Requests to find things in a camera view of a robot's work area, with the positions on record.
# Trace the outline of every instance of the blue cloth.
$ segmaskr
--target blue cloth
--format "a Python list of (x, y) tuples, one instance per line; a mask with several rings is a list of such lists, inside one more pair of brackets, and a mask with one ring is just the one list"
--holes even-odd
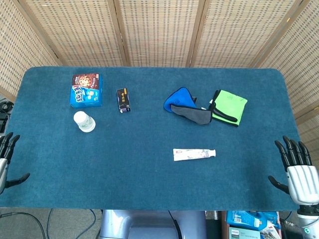
[[(85, 108), (91, 133), (73, 121), (72, 76), (99, 72), (103, 106)], [(185, 86), (208, 105), (216, 89), (248, 100), (240, 127), (197, 125), (163, 109)], [(131, 111), (118, 110), (116, 90), (127, 87)], [(157, 210), (290, 211), (297, 205), (272, 186), (286, 183), (274, 140), (299, 140), (283, 76), (274, 69), (91, 68), (29, 69), (8, 132), (21, 138), (1, 207)], [(216, 157), (173, 161), (173, 148), (216, 149)]]
[(168, 112), (173, 113), (173, 111), (170, 109), (171, 104), (196, 108), (189, 90), (185, 87), (181, 87), (180, 89), (175, 91), (164, 102), (164, 109)]

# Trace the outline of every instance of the toothpaste tube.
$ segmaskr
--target toothpaste tube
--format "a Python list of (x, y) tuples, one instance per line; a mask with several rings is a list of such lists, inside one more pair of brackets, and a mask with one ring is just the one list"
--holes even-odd
[(174, 161), (198, 159), (198, 158), (210, 158), (216, 156), (216, 151), (209, 149), (173, 149)]

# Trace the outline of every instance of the blue felt surface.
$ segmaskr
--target blue felt surface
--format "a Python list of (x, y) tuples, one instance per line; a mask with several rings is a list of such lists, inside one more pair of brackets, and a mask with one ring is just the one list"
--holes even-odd
[[(69, 105), (73, 74), (103, 75), (103, 106), (84, 111), (96, 121), (83, 133)], [(207, 125), (170, 114), (166, 98), (187, 87), (198, 107), (215, 90), (248, 100), (239, 127)], [(120, 114), (116, 89), (127, 87), (131, 112)], [(1, 207), (289, 211), (297, 206), (274, 188), (286, 183), (274, 140), (299, 139), (283, 76), (274, 69), (29, 69), (9, 131), (20, 134)], [(173, 148), (216, 149), (216, 157), (173, 161)]]

